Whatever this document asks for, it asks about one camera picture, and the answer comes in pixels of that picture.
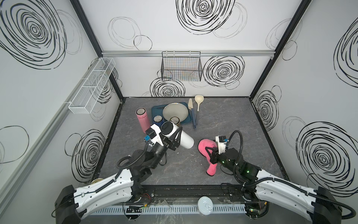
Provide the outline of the white thermos black lid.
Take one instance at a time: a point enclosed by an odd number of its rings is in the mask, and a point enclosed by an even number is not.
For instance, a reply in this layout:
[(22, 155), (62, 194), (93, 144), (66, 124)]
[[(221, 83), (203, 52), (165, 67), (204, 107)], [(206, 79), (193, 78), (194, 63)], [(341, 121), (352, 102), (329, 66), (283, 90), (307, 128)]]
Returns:
[[(179, 127), (170, 121), (166, 121), (160, 128), (161, 133), (169, 138)], [(184, 130), (181, 133), (180, 146), (185, 149), (191, 149), (194, 146), (194, 139), (189, 136)]]

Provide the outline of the blue thermos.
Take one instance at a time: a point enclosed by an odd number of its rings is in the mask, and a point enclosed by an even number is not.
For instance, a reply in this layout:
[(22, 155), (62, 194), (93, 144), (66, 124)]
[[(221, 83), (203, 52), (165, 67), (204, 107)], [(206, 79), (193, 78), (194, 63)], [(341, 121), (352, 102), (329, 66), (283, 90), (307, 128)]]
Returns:
[(165, 119), (161, 115), (156, 115), (153, 117), (153, 123), (158, 127), (161, 127), (165, 122)]

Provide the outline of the gold thermos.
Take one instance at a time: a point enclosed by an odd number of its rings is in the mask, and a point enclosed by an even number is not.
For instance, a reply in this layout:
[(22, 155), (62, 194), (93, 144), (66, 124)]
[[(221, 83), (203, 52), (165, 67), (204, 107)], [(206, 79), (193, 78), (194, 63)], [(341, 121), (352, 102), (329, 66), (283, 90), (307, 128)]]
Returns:
[(179, 119), (178, 117), (176, 117), (176, 116), (171, 117), (171, 118), (170, 118), (170, 121), (171, 121), (174, 125), (180, 127), (180, 119)]

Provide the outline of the pink thermos steel lid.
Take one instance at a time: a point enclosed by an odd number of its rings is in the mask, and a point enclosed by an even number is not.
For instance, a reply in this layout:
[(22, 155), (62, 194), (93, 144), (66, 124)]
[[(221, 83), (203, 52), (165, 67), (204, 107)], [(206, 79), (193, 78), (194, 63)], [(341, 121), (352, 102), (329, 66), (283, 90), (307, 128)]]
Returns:
[(136, 110), (136, 116), (139, 121), (139, 124), (142, 128), (143, 133), (146, 132), (147, 129), (149, 129), (152, 125), (150, 118), (147, 114), (147, 110), (145, 108), (138, 108)]

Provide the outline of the pink microfiber cloth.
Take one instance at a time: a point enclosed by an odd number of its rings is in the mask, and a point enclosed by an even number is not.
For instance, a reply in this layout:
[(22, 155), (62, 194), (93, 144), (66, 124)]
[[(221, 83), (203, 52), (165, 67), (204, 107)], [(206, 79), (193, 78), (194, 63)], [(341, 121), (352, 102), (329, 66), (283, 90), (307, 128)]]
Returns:
[(209, 167), (206, 171), (206, 173), (209, 176), (214, 176), (216, 173), (216, 168), (218, 164), (217, 160), (217, 151), (218, 147), (215, 141), (209, 140), (209, 139), (202, 139), (198, 144), (198, 150), (199, 152), (206, 157)]

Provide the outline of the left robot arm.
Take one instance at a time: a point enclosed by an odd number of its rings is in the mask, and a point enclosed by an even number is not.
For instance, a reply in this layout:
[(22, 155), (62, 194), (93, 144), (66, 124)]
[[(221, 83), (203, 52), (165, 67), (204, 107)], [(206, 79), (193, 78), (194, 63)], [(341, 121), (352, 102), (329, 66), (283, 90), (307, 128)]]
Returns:
[(114, 205), (138, 200), (143, 195), (141, 183), (155, 169), (168, 149), (176, 150), (182, 139), (183, 128), (168, 131), (152, 125), (146, 131), (145, 147), (117, 162), (118, 173), (97, 183), (62, 189), (51, 213), (57, 224), (79, 224), (90, 214)]

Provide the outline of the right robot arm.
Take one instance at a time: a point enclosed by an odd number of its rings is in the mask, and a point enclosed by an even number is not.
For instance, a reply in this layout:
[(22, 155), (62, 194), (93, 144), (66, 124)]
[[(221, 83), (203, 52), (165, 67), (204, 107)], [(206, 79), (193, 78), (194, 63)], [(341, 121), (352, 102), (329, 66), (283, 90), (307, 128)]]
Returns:
[(313, 189), (281, 179), (244, 160), (243, 136), (235, 130), (229, 137), (202, 139), (198, 150), (209, 162), (207, 174), (214, 176), (218, 164), (230, 170), (246, 201), (263, 201), (286, 208), (314, 224), (340, 224), (354, 218), (356, 211), (325, 188)]

